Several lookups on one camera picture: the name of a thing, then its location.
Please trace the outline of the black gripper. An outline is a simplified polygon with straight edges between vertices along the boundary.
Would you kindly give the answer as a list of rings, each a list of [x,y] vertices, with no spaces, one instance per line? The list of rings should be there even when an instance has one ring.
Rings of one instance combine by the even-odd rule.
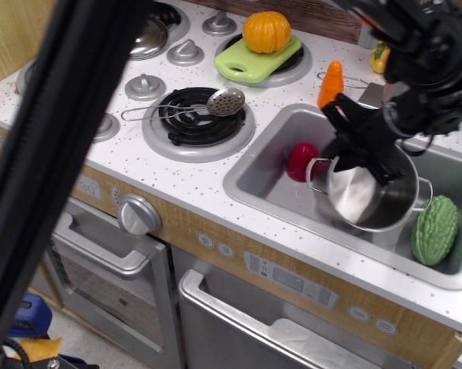
[[[334,172],[366,168],[383,187],[406,174],[397,162],[391,163],[400,135],[389,127],[382,110],[365,108],[342,93],[321,110],[335,129],[321,152],[336,157]]]

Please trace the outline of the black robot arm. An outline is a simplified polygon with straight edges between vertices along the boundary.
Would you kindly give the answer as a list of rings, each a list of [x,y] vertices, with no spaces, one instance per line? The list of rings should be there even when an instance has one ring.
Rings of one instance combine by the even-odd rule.
[[[411,1],[342,1],[394,49],[390,74],[408,77],[411,121],[382,111],[350,109],[341,136],[328,150],[358,153],[375,164],[400,134],[447,133],[462,120],[462,17],[457,8],[426,13]],[[128,50],[151,8],[150,1],[60,1],[38,54],[38,73],[26,92],[0,155],[0,352],[20,297],[38,266],[47,237],[91,146],[101,116],[121,78]],[[418,367],[443,368],[457,357],[462,298],[428,286],[410,286],[399,268],[361,259],[325,235],[258,239],[258,228],[212,221],[239,246],[252,246],[285,266],[339,287],[351,300],[365,297],[405,334],[396,343],[345,316],[332,324],[403,357]]]

